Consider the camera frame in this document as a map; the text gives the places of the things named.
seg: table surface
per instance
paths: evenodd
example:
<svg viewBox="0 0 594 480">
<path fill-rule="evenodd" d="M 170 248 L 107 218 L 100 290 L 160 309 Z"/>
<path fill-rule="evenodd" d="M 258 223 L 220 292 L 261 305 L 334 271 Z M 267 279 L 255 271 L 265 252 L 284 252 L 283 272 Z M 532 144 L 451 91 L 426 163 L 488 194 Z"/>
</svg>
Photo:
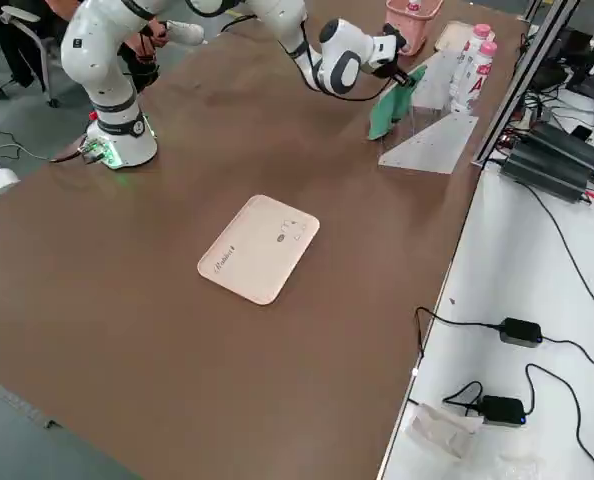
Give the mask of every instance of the table surface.
<svg viewBox="0 0 594 480">
<path fill-rule="evenodd" d="M 562 90 L 560 98 L 568 106 L 594 109 L 594 101 L 571 92 Z M 594 115 L 558 111 L 594 124 Z M 569 131 L 580 124 L 574 119 L 560 121 Z M 594 144 L 594 132 L 591 138 Z M 438 314 L 457 322 L 499 323 L 506 317 L 537 322 L 544 335 L 576 341 L 594 358 L 592 299 L 552 221 L 524 187 L 500 177 L 498 168 L 490 165 L 479 181 Z M 594 203 L 571 205 L 540 196 L 560 224 L 594 293 Z M 594 455 L 594 366 L 572 346 L 546 343 L 529 350 L 500 343 L 498 334 L 490 330 L 434 322 L 410 398 L 441 408 L 441 398 L 479 380 L 486 394 L 519 398 L 527 409 L 530 392 L 524 367 L 529 362 L 560 375 L 575 389 L 583 416 L 582 441 Z M 594 479 L 594 465 L 575 441 L 576 414 L 570 393 L 541 372 L 533 370 L 531 376 L 537 400 L 526 427 L 484 426 L 461 470 L 438 461 L 410 440 L 405 429 L 416 407 L 408 403 L 387 459 L 385 480 L 515 478 L 499 470 L 504 456 L 536 459 L 540 480 Z M 454 412 L 463 414 L 461 409 Z"/>
<path fill-rule="evenodd" d="M 313 31 L 384 18 L 381 1 L 315 3 Z M 249 24 L 145 93 L 154 161 L 50 165 L 3 196 L 0 383 L 146 478 L 374 478 L 417 358 L 409 313 L 437 298 L 526 30 L 448 0 L 415 62 L 448 20 L 500 43 L 451 176 L 378 167 L 370 105 L 307 90 Z M 268 307 L 196 271 L 259 193 L 322 225 Z"/>
</svg>

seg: logo on tablet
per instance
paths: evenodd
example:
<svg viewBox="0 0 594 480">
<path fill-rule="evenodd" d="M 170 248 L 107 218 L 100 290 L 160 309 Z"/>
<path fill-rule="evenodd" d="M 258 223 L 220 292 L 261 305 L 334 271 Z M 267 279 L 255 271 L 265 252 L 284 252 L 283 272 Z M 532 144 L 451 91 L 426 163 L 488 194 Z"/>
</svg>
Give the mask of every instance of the logo on tablet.
<svg viewBox="0 0 594 480">
<path fill-rule="evenodd" d="M 228 259 L 230 257 L 232 257 L 234 252 L 235 252 L 235 247 L 233 247 L 231 245 L 228 248 L 228 251 L 226 253 L 224 253 L 224 255 L 221 257 L 221 260 L 218 261 L 217 263 L 215 263 L 215 273 L 221 272 L 221 269 L 224 268 L 224 265 L 226 265 L 226 262 L 228 261 Z"/>
</svg>

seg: pink basket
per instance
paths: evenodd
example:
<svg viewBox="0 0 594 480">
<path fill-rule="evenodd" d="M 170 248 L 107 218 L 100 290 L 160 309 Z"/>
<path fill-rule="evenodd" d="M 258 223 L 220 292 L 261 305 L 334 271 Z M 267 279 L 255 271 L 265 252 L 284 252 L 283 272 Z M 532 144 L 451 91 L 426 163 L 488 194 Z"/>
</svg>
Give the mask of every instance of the pink basket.
<svg viewBox="0 0 594 480">
<path fill-rule="evenodd" d="M 419 12 L 407 12 L 408 0 L 386 1 L 386 22 L 397 28 L 410 48 L 402 55 L 415 55 L 426 41 L 426 24 L 435 18 L 444 0 L 422 0 Z"/>
</svg>

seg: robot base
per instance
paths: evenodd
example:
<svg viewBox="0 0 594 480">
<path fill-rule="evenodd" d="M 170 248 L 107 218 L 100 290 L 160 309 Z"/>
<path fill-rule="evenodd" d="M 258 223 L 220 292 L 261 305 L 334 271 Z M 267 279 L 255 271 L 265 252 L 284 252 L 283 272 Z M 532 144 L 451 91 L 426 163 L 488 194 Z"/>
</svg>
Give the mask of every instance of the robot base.
<svg viewBox="0 0 594 480">
<path fill-rule="evenodd" d="M 113 170 L 136 167 L 152 160 L 157 153 L 157 141 L 148 121 L 144 119 L 144 123 L 144 132 L 135 137 L 104 132 L 97 121 L 93 122 L 88 127 L 86 142 L 82 146 L 85 156 Z"/>
</svg>

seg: pink bottle cap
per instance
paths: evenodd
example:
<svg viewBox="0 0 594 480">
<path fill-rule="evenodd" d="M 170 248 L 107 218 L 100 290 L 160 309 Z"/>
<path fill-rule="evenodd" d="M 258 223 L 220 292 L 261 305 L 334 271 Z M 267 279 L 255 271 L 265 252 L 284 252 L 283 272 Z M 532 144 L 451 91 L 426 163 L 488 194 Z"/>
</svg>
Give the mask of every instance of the pink bottle cap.
<svg viewBox="0 0 594 480">
<path fill-rule="evenodd" d="M 481 44 L 479 51 L 487 57 L 494 57 L 497 52 L 497 44 L 495 42 L 484 42 Z"/>
<path fill-rule="evenodd" d="M 475 36 L 479 38 L 486 39 L 488 35 L 490 35 L 490 25 L 486 25 L 485 23 L 478 23 L 475 25 L 475 29 L 473 30 Z"/>
</svg>

